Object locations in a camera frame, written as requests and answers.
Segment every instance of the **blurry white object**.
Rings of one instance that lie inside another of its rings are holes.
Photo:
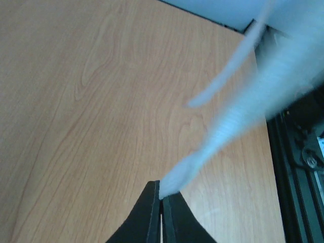
[[[295,99],[303,84],[314,87],[324,64],[324,2],[314,0],[291,23],[291,38],[273,48],[247,85],[215,118],[200,149],[182,159],[160,182],[159,197],[177,193],[231,140]]]
[[[267,0],[263,10],[260,13],[258,22],[255,22],[250,26],[246,37],[239,44],[238,48],[231,56],[224,69],[212,80],[208,88],[189,101],[189,107],[199,107],[209,102],[214,94],[226,84],[226,81],[242,65],[249,53],[254,49],[254,46],[259,42],[261,34],[265,28],[265,21],[268,19],[269,14],[271,13],[273,4],[274,0]]]

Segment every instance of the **wood grain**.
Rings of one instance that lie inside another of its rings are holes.
[[[154,0],[4,0],[0,20],[1,242],[105,242],[250,65],[186,109],[241,35]],[[265,125],[183,195],[219,243],[285,241]]]

